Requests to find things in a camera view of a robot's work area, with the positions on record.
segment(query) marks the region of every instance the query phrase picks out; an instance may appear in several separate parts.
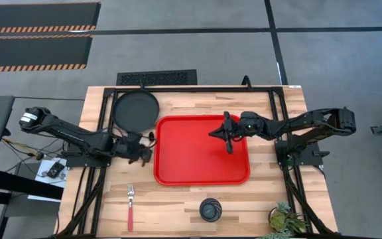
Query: red tray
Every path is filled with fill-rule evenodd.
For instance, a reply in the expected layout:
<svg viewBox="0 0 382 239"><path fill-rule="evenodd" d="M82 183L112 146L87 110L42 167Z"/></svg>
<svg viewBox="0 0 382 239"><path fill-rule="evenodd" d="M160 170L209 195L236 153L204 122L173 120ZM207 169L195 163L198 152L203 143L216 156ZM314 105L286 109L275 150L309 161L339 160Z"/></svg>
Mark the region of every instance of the red tray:
<svg viewBox="0 0 382 239"><path fill-rule="evenodd" d="M245 139L225 142L208 134L223 116L166 116L157 123L154 176L162 185L232 185L250 175Z"/></svg>

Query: potted plant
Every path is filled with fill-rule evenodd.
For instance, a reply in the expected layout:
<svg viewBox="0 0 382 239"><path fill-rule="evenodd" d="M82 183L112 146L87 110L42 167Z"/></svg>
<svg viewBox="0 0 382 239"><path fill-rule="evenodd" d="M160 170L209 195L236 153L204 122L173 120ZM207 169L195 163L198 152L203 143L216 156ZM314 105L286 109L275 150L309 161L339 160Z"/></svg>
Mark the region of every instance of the potted plant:
<svg viewBox="0 0 382 239"><path fill-rule="evenodd" d="M277 206L268 215L269 225L275 232L259 239L288 239L300 233L306 226L301 216L301 214L293 213L286 202L277 202Z"/></svg>

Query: plant pot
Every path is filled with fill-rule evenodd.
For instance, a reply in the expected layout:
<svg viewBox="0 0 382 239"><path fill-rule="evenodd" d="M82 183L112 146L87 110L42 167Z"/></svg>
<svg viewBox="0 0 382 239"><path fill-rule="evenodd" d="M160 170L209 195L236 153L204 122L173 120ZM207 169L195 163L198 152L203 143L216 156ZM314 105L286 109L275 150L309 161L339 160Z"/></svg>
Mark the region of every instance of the plant pot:
<svg viewBox="0 0 382 239"><path fill-rule="evenodd" d="M269 224L271 224L271 217L272 217L272 214L277 210L277 207L275 208L272 208L272 210L269 212L268 214L268 221L269 221Z"/></svg>

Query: fork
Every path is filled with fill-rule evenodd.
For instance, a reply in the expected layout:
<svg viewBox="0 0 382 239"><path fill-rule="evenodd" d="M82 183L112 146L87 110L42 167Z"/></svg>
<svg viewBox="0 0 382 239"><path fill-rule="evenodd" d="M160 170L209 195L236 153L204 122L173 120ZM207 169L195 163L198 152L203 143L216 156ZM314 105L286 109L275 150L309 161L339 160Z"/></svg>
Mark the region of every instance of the fork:
<svg viewBox="0 0 382 239"><path fill-rule="evenodd" d="M133 200L133 186L127 185L127 197L129 198L129 216L127 220L127 230L132 232L132 200Z"/></svg>

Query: wooden table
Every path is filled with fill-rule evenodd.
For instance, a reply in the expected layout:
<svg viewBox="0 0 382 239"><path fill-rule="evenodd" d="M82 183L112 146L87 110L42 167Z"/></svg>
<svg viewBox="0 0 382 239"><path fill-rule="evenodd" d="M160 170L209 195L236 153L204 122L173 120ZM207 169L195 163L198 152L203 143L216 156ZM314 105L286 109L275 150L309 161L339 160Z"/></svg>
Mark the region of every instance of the wooden table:
<svg viewBox="0 0 382 239"><path fill-rule="evenodd" d="M96 130L103 90L103 86L88 88L80 127ZM290 117L306 112L302 88L284 86L284 93ZM160 118L169 115L222 115L226 110L237 116L242 111L253 111L272 118L268 93L265 92L169 92L154 95L160 104ZM275 101L282 119L279 99ZM269 211L275 207L276 201L287 201L283 174L277 165L273 141L248 137L247 144L250 178L246 183L234 186L164 187L155 181L152 162L142 168L140 163L128 165L125 159L113 159L105 178L97 237L261 236L270 233ZM337 230L323 175L311 166L303 166L300 170L309 205L327 227ZM60 229L71 219L81 172L81 168L75 168L68 173L60 205ZM78 207L84 197L86 175ZM133 232L127 231L128 183L133 183L135 188ZM198 212L200 203L209 197L218 199L223 208L222 217L213 223L205 222ZM93 208L88 212L85 232L90 231Z"/></svg>

